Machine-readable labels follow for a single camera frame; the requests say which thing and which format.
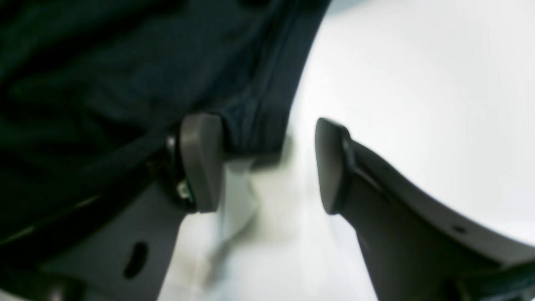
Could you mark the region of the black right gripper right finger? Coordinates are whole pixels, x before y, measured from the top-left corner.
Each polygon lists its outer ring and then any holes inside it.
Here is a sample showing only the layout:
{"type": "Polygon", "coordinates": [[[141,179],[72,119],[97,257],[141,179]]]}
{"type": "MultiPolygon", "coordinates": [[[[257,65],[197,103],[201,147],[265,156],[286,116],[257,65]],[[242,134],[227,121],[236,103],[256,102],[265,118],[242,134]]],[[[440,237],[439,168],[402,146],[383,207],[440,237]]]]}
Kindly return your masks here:
{"type": "Polygon", "coordinates": [[[338,122],[319,118],[323,207],[356,231],[380,301],[533,301],[534,247],[438,202],[338,122]]]}

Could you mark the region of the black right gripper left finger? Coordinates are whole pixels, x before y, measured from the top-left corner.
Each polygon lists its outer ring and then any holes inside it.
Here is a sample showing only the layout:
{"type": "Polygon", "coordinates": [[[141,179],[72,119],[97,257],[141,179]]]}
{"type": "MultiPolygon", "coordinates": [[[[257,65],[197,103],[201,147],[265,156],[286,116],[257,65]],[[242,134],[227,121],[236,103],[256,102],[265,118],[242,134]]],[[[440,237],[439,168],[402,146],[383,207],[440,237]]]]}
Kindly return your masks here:
{"type": "Polygon", "coordinates": [[[1,291],[26,301],[155,301],[188,214],[222,194],[224,122],[186,116],[122,181],[1,236],[1,291]]]}

